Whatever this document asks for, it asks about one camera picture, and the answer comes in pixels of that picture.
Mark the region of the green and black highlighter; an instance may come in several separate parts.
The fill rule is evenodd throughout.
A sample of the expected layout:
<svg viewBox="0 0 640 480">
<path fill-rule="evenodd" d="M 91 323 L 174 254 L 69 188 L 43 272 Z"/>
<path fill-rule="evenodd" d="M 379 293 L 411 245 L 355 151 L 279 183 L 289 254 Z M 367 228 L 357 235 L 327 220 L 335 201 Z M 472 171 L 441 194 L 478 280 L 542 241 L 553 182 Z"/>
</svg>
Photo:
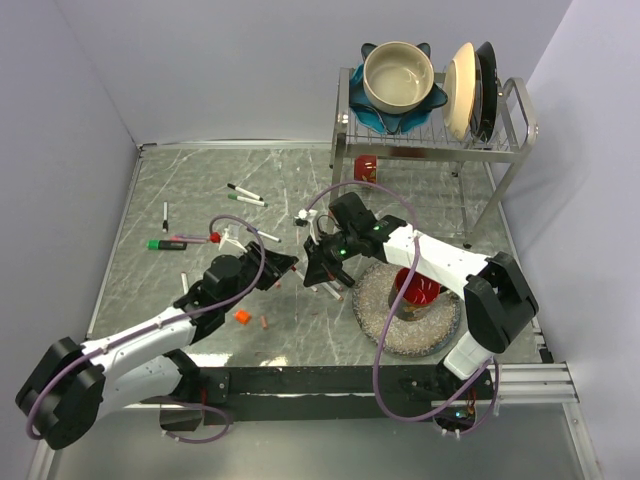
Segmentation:
<svg viewBox="0 0 640 480">
<path fill-rule="evenodd" d="M 188 247 L 186 242 L 172 240 L 149 240 L 147 248 L 156 251 L 184 251 Z"/>
</svg>

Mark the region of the blue capped white marker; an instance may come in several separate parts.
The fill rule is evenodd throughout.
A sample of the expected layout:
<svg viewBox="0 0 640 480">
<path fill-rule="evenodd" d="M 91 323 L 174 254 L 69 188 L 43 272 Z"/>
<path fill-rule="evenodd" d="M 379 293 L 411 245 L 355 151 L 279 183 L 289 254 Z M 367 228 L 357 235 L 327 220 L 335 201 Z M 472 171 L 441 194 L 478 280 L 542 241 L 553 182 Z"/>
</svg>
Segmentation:
<svg viewBox="0 0 640 480">
<path fill-rule="evenodd" d="M 272 242 L 276 242 L 276 243 L 281 243 L 281 242 L 282 242 L 282 240 L 281 240 L 279 237 L 276 237 L 276 236 L 271 235 L 271 234 L 269 234 L 269 233 L 266 233 L 266 232 L 264 232 L 264 231 L 256 230 L 256 232 L 257 232 L 257 234 L 258 234 L 259 236 L 261 236 L 261 237 L 262 237 L 262 238 L 264 238 L 264 239 L 267 239 L 267 240 L 270 240 L 270 241 L 272 241 Z"/>
</svg>

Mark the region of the salmon capped white marker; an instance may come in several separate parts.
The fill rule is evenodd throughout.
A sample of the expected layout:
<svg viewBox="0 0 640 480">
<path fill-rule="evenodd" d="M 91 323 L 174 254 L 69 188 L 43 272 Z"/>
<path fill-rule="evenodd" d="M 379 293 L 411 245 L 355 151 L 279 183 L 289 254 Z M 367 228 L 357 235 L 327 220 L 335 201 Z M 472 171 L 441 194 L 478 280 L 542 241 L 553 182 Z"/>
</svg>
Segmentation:
<svg viewBox="0 0 640 480">
<path fill-rule="evenodd" d="M 327 290 L 337 301 L 343 301 L 343 297 L 342 295 L 335 290 L 331 285 L 325 283 L 323 284 L 323 287 L 325 288 L 325 290 Z"/>
</svg>

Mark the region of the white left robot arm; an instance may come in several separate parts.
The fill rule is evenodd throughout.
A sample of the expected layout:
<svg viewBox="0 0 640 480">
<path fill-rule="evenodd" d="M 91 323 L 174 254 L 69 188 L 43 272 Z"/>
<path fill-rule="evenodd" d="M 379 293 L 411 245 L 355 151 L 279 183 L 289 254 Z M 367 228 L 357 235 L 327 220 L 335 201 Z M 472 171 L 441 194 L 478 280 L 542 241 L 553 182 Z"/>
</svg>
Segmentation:
<svg viewBox="0 0 640 480">
<path fill-rule="evenodd" d="M 220 328 L 252 290 L 266 291 L 298 263 L 250 242 L 219 255 L 188 292 L 155 317 L 83 344 L 65 337 L 43 355 L 16 396 L 30 438 L 63 449 L 94 423 L 130 404 L 164 398 L 188 408 L 213 396 L 213 383 L 185 347 Z"/>
</svg>

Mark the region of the pink capped white marker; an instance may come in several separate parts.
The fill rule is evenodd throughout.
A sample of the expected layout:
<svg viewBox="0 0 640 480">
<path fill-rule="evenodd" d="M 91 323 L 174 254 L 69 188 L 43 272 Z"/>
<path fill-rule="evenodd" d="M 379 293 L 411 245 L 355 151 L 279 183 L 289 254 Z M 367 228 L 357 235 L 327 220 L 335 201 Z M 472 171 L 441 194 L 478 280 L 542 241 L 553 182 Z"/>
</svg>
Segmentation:
<svg viewBox="0 0 640 480">
<path fill-rule="evenodd" d="M 304 282 L 304 275 L 295 267 L 292 267 L 292 271 Z"/>
</svg>

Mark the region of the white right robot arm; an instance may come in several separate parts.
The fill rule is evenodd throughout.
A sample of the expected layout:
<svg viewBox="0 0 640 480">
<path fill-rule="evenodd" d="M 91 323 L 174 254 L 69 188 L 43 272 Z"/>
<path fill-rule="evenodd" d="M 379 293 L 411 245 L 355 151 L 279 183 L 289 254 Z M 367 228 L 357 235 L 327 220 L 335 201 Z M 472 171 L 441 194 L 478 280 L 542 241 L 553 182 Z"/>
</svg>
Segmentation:
<svg viewBox="0 0 640 480">
<path fill-rule="evenodd" d="M 403 219 L 378 219 L 354 192 L 329 205 L 338 225 L 332 234 L 316 230 L 317 212 L 302 209 L 298 226 L 309 227 L 304 248 L 308 259 L 304 285 L 338 280 L 352 286 L 343 262 L 356 256 L 415 269 L 464 301 L 468 332 L 443 360 L 437 375 L 439 390 L 460 398 L 473 384 L 472 375 L 496 354 L 503 353 L 538 313 L 539 306 L 518 263 L 509 254 L 492 257 L 459 249 L 414 228 Z"/>
</svg>

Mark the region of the orange highlighter cap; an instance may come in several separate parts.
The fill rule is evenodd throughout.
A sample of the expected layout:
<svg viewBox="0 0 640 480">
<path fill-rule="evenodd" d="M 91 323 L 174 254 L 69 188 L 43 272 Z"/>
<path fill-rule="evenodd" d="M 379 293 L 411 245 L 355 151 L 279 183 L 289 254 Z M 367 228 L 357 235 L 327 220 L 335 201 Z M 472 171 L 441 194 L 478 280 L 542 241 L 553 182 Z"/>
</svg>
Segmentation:
<svg viewBox="0 0 640 480">
<path fill-rule="evenodd" d="M 234 318 L 242 325 L 246 325 L 250 322 L 252 316 L 249 312 L 244 310 L 238 310 L 234 314 Z"/>
</svg>

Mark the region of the orange and black highlighter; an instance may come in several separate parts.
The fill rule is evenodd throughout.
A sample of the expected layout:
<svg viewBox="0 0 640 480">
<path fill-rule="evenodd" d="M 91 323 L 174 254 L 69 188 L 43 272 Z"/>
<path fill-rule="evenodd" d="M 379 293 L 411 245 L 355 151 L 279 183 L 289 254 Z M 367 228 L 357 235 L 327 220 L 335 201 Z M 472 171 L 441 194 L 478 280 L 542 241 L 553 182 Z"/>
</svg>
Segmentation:
<svg viewBox="0 0 640 480">
<path fill-rule="evenodd" d="M 344 270 L 338 271 L 338 273 L 336 274 L 336 280 L 347 288 L 352 288 L 355 285 L 355 280 Z"/>
</svg>

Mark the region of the small black capped marker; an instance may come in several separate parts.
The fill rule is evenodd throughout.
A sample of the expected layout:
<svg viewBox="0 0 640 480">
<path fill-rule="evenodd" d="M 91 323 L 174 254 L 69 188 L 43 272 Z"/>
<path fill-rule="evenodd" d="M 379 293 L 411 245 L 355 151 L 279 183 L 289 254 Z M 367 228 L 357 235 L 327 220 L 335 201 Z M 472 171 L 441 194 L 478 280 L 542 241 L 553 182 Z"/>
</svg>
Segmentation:
<svg viewBox="0 0 640 480">
<path fill-rule="evenodd" d="M 169 230 L 169 203 L 163 202 L 163 219 L 162 219 L 162 232 L 168 233 Z"/>
</svg>

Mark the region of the red capped marker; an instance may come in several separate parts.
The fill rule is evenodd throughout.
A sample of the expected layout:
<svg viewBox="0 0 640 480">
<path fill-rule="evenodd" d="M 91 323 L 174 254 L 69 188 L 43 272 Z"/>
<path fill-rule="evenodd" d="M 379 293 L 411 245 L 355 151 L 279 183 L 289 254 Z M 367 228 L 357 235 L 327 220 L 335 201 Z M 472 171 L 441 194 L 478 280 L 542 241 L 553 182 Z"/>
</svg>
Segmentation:
<svg viewBox="0 0 640 480">
<path fill-rule="evenodd" d="M 181 273 L 181 285 L 184 294 L 187 294 L 190 289 L 188 274 L 186 272 Z"/>
</svg>

